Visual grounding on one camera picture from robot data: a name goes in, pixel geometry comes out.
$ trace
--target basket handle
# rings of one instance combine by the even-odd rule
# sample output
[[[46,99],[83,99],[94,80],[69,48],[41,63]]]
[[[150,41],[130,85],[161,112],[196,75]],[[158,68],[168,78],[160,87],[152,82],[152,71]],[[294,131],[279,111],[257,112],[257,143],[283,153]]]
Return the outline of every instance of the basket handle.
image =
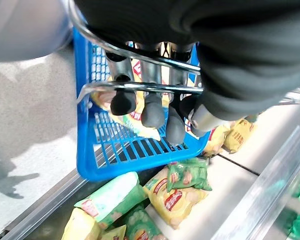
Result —
[[[200,95],[204,89],[202,87],[192,87],[183,85],[165,85],[151,82],[131,82],[131,81],[99,81],[83,85],[79,96],[76,100],[79,104],[86,95],[93,92],[107,92],[113,90],[124,90],[127,92],[144,91],[150,93],[169,93],[169,94],[192,94]],[[300,94],[300,87],[291,91],[292,93]],[[300,100],[285,96],[282,101],[278,102],[276,106],[285,105],[300,105]]]

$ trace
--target shopping basket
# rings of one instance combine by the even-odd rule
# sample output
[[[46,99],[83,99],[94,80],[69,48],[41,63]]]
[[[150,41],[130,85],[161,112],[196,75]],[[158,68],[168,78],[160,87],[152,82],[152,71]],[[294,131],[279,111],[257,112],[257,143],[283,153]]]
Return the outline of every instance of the shopping basket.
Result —
[[[89,42],[76,29],[73,39],[78,96],[84,84],[106,81],[110,72],[102,48]],[[193,57],[191,63],[198,64],[197,58]],[[184,160],[199,155],[210,134],[197,139],[186,133],[184,144],[172,146],[165,139],[165,128],[166,124],[158,130],[161,141],[139,137],[114,122],[106,111],[85,97],[77,106],[77,170],[85,179],[100,181]]]

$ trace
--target frozen dumpling bag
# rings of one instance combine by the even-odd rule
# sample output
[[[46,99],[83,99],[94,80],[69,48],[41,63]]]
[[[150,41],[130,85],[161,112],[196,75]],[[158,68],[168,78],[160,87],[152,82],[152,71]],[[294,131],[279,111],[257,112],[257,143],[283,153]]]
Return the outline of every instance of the frozen dumpling bag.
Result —
[[[64,228],[61,240],[96,240],[100,231],[93,217],[75,208]]]
[[[167,190],[168,168],[162,169],[143,187],[162,219],[174,229],[190,214],[193,205],[208,194],[193,187]]]
[[[123,221],[128,240],[168,240],[141,206],[129,212]]]
[[[211,191],[208,183],[208,160],[197,157],[168,165],[167,191],[194,187]]]
[[[147,198],[134,171],[117,176],[74,206],[83,209],[106,229]]]
[[[105,232],[100,240],[124,240],[127,226],[123,225]]]

